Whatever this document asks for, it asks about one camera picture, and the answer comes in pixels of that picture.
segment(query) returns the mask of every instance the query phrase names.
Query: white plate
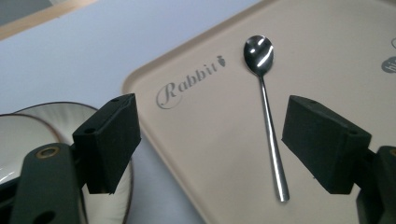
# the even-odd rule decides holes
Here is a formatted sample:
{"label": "white plate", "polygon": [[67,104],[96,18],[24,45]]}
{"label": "white plate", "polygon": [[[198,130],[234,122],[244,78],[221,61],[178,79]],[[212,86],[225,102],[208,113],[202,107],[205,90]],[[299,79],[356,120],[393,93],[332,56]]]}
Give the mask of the white plate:
{"label": "white plate", "polygon": [[0,116],[0,184],[21,174],[26,154],[42,145],[59,142],[59,136],[47,123],[31,116]]}
{"label": "white plate", "polygon": [[[81,125],[86,119],[88,119],[93,113],[95,113],[95,111],[95,108],[87,105],[67,102],[35,105],[17,111],[16,114],[13,115],[13,117],[15,118],[30,118],[29,120],[19,119],[18,122],[15,122],[15,120],[12,120],[13,122],[9,121],[7,126],[4,126],[7,127],[6,130],[5,128],[3,128],[3,125],[1,125],[0,127],[2,132],[7,133],[7,135],[4,135],[5,138],[8,137],[8,139],[15,140],[11,141],[12,143],[7,142],[7,147],[19,148],[20,151],[18,151],[18,153],[23,159],[24,155],[26,155],[30,150],[33,150],[36,147],[40,147],[42,145],[46,145],[48,143],[62,142],[71,145],[73,143],[72,134],[74,130],[79,127],[79,125]],[[32,120],[41,120],[41,126],[39,126],[38,124],[30,126],[25,124],[25,122],[29,122],[28,124],[32,123]],[[11,138],[11,133],[21,133],[27,135],[29,136],[29,141],[21,141],[20,137]],[[38,135],[38,137],[35,135],[28,135],[28,133],[35,133],[36,135]],[[28,145],[28,147],[20,147],[19,144],[26,144],[26,142],[32,142],[31,145],[33,145],[33,147],[31,145]],[[3,152],[4,150],[2,149],[1,158],[4,158]],[[14,155],[12,155],[12,153],[15,153],[15,151],[11,153],[8,152],[8,157],[13,157]],[[21,160],[13,161],[12,166],[9,166],[11,168],[8,169],[16,169],[15,167],[18,166],[18,164],[21,164]],[[132,189],[132,162],[128,164],[114,194],[89,194],[87,187],[84,186],[82,190],[84,194],[87,217],[89,222],[93,224],[124,223],[128,215],[129,205],[132,196]]]}

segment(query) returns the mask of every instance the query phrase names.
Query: tray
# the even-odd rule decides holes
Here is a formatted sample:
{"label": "tray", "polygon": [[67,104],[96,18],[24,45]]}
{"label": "tray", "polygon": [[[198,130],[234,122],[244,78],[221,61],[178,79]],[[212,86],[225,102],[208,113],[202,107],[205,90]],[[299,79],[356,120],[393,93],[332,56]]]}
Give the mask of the tray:
{"label": "tray", "polygon": [[[391,1],[262,1],[132,72],[141,128],[207,223],[358,223],[280,141],[290,95],[318,101],[396,146],[396,6]],[[290,201],[276,199],[252,35],[275,46],[265,77]]]}

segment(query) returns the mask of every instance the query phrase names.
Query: spoon handle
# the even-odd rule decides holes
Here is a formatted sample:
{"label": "spoon handle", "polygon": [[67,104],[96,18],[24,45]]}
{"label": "spoon handle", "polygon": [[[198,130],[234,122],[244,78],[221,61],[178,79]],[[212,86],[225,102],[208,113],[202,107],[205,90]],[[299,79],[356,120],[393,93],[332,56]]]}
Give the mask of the spoon handle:
{"label": "spoon handle", "polygon": [[262,104],[265,114],[265,127],[267,130],[268,145],[271,154],[271,164],[273,166],[273,176],[276,184],[276,193],[281,202],[287,202],[290,198],[288,183],[286,182],[285,172],[283,171],[282,160],[280,159],[279,149],[276,142],[274,124],[271,117],[270,105],[268,103],[267,92],[265,90],[264,78],[259,77],[262,85]]}

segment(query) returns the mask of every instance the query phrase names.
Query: white table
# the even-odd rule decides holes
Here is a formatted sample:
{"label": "white table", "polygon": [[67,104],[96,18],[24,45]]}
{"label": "white table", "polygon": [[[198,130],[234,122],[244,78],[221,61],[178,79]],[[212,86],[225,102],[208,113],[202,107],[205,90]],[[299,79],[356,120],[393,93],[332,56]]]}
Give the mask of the white table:
{"label": "white table", "polygon": [[[0,114],[56,101],[100,107],[135,69],[257,2],[98,0],[2,40]],[[128,223],[201,222],[143,138]]]}

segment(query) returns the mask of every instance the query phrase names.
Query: spoon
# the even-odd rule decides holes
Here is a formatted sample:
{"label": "spoon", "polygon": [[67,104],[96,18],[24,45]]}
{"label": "spoon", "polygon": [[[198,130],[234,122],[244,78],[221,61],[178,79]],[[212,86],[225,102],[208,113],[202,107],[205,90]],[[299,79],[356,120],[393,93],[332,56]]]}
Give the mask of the spoon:
{"label": "spoon", "polygon": [[244,57],[247,67],[256,74],[262,85],[262,103],[265,115],[265,125],[267,130],[268,145],[271,154],[271,164],[276,182],[277,197],[281,202],[287,202],[290,198],[288,183],[283,171],[282,160],[280,159],[277,147],[274,124],[271,118],[270,106],[264,85],[264,75],[270,70],[274,59],[274,46],[271,41],[262,35],[254,35],[245,44]]}

